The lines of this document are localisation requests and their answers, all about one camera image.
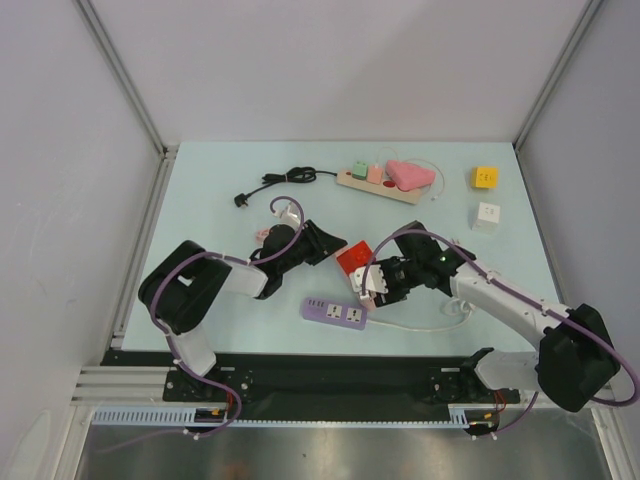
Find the red cube socket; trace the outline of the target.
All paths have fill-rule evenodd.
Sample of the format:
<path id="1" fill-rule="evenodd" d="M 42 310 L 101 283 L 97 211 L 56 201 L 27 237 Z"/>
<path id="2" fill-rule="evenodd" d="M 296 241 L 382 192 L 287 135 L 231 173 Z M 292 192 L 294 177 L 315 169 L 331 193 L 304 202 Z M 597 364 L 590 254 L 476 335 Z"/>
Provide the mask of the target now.
<path id="1" fill-rule="evenodd" d="M 372 254 L 372 249 L 362 240 L 352 246 L 340 249 L 334 254 L 334 257 L 343 273 L 349 276 L 358 268 L 364 267 L 372 257 Z"/>

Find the purple power strip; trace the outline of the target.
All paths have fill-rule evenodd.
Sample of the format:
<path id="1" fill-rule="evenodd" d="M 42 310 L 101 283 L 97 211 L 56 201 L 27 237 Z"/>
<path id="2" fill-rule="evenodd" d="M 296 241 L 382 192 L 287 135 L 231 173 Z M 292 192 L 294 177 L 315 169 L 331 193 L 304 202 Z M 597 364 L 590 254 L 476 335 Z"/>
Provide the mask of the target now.
<path id="1" fill-rule="evenodd" d="M 367 323 L 367 311 L 363 307 L 322 298 L 305 298 L 301 302 L 300 311 L 305 320 L 350 330 L 362 331 Z"/>

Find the white cube socket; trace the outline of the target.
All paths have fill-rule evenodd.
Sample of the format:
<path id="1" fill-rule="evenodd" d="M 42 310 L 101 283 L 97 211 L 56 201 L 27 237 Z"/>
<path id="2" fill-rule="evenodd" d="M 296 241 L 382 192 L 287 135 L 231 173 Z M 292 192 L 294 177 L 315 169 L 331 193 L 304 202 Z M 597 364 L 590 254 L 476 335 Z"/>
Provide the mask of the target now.
<path id="1" fill-rule="evenodd" d="M 493 234 L 501 218 L 501 207 L 496 204 L 480 202 L 471 229 L 484 234 Z"/>

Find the yellow cube socket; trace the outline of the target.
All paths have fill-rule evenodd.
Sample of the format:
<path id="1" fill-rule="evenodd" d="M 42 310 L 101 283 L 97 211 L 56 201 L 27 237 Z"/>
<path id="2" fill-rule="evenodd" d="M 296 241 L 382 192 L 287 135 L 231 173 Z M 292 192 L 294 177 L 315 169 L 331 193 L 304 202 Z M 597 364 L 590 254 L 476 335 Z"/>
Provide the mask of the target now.
<path id="1" fill-rule="evenodd" d="M 477 166 L 471 173 L 470 183 L 474 189 L 495 189 L 499 181 L 499 169 L 494 166 Z"/>

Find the pink power strip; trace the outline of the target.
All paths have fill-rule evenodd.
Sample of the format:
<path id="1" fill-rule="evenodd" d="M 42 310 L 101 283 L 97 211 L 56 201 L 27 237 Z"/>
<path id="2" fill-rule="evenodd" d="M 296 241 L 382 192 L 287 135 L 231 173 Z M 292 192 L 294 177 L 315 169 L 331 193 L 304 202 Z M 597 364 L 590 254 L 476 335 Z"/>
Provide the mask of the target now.
<path id="1" fill-rule="evenodd" d="M 368 295 L 359 295 L 358 296 L 359 303 L 368 311 L 372 312 L 376 309 L 376 305 L 374 299 Z"/>

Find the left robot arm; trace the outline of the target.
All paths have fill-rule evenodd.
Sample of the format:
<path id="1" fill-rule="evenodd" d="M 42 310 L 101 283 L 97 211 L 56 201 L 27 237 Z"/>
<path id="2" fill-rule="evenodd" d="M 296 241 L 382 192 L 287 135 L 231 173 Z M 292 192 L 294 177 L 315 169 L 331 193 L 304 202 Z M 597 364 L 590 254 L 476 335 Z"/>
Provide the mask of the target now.
<path id="1" fill-rule="evenodd" d="M 247 260 L 207 252 L 186 240 L 141 283 L 138 300 L 162 332 L 174 363 L 188 374 L 185 388 L 199 400 L 214 397 L 220 376 L 217 359 L 201 323 L 222 292 L 267 299 L 290 270 L 315 266 L 347 246 L 347 241 L 304 221 L 295 229 L 279 223 Z"/>

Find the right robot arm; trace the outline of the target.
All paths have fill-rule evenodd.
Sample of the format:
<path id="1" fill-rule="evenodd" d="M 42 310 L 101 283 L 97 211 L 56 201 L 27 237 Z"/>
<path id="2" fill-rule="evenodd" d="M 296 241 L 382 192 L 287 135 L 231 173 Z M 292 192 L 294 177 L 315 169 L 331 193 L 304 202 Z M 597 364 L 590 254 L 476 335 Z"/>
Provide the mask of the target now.
<path id="1" fill-rule="evenodd" d="M 485 347 L 461 376 L 463 393 L 484 401 L 496 390 L 537 391 L 577 412 L 621 369 L 600 313 L 587 304 L 570 308 L 539 299 L 477 260 L 472 252 L 411 222 L 391 235 L 399 253 L 377 258 L 386 291 L 379 307 L 404 300 L 424 286 L 488 313 L 524 338 L 525 352 Z"/>

